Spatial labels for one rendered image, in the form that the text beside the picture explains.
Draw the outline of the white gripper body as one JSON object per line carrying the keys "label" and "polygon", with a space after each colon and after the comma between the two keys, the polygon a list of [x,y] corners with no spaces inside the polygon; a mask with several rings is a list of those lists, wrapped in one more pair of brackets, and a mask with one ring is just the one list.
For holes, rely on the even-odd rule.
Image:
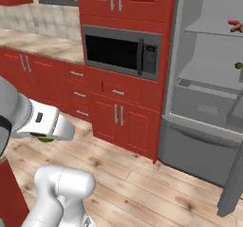
{"label": "white gripper body", "polygon": [[65,116],[60,114],[51,137],[59,141],[71,141],[75,134],[75,125],[70,122]]}

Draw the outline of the grey open fridge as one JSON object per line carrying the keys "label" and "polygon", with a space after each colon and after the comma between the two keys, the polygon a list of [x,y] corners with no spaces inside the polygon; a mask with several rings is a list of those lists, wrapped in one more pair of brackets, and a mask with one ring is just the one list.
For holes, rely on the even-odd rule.
{"label": "grey open fridge", "polygon": [[178,0],[161,118],[161,162],[243,195],[243,0]]}

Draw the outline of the glass fridge shelf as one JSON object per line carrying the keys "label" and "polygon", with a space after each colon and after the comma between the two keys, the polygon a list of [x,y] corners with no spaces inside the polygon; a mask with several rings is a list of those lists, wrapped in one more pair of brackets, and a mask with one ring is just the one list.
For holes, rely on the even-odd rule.
{"label": "glass fridge shelf", "polygon": [[180,79],[186,79],[205,85],[215,85],[223,88],[241,90],[240,71],[222,62],[192,60],[178,75]]}
{"label": "glass fridge shelf", "polygon": [[243,37],[242,32],[231,32],[231,26],[228,24],[226,19],[199,18],[193,24],[189,25],[185,31],[203,34]]}

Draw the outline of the grey fridge door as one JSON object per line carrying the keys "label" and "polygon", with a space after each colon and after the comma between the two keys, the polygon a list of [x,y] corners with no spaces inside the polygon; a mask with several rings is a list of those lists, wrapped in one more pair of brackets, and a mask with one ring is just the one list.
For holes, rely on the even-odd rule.
{"label": "grey fridge door", "polygon": [[217,214],[224,218],[234,211],[243,193],[243,141],[231,157],[226,154],[222,164],[225,180],[217,203]]}

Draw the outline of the red raw meat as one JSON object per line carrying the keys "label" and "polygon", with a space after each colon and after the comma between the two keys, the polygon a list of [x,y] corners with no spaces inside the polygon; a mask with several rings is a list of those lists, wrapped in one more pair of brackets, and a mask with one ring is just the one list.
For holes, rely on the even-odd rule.
{"label": "red raw meat", "polygon": [[231,25],[231,32],[239,31],[243,33],[243,23],[238,20],[229,20],[228,24]]}

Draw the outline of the red base cupboard door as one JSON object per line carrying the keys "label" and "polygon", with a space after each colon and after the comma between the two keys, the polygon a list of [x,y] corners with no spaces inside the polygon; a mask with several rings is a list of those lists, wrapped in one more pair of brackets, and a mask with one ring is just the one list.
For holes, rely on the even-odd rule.
{"label": "red base cupboard door", "polygon": [[[121,105],[123,126],[121,126]],[[155,160],[158,151],[159,113],[129,103],[120,105],[121,145],[144,157]]]}
{"label": "red base cupboard door", "polygon": [[114,101],[98,94],[93,94],[91,98],[94,136],[108,142],[115,142],[117,126]]}
{"label": "red base cupboard door", "polygon": [[57,81],[59,69],[56,62],[43,56],[26,55],[31,66],[28,78],[32,98],[44,104],[58,106],[60,102]]}
{"label": "red base cupboard door", "polygon": [[1,58],[3,59],[5,78],[20,92],[27,89],[26,72],[22,68],[19,52],[3,47]]}

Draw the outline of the wide red drawer front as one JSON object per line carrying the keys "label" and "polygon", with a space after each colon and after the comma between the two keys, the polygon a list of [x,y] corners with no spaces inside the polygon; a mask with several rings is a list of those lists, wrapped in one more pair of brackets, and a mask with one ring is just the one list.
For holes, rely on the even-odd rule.
{"label": "wide red drawer front", "polygon": [[[123,91],[124,95],[122,96],[122,95],[112,93],[113,89]],[[104,94],[115,96],[117,98],[121,98],[132,103],[138,104],[140,102],[140,95],[141,95],[140,88],[130,83],[103,79],[102,92]]]}

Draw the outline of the red counter cabinet side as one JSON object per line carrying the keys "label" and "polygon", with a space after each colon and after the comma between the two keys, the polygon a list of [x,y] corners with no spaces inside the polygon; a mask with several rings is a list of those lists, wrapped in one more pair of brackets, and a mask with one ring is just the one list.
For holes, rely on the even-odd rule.
{"label": "red counter cabinet side", "polygon": [[0,218],[6,227],[21,227],[27,203],[7,159],[0,161]]}

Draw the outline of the grey built-in microwave oven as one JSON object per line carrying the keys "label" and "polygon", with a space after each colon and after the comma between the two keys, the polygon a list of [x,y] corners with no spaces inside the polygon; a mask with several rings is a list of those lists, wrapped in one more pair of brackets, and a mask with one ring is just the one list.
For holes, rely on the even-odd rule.
{"label": "grey built-in microwave oven", "polygon": [[[161,35],[129,29],[83,25],[84,55],[88,66],[156,81],[159,76]],[[142,74],[137,71],[139,39],[143,39]]]}

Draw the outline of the grey freezer drawer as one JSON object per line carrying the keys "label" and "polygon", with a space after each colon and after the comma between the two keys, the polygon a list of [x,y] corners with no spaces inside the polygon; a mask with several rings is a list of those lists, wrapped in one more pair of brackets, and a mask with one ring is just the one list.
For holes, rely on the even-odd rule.
{"label": "grey freezer drawer", "polygon": [[241,141],[198,131],[163,117],[158,159],[179,171],[223,186],[240,144]]}

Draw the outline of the clear crisper drawer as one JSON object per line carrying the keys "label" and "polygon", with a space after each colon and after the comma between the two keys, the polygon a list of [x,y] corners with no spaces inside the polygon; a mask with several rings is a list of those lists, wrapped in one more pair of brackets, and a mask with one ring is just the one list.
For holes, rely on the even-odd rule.
{"label": "clear crisper drawer", "polygon": [[196,121],[215,124],[226,123],[226,115],[236,100],[233,93],[197,85],[177,85],[172,112]]}
{"label": "clear crisper drawer", "polygon": [[231,124],[243,128],[243,91],[238,95],[233,109],[229,115]]}

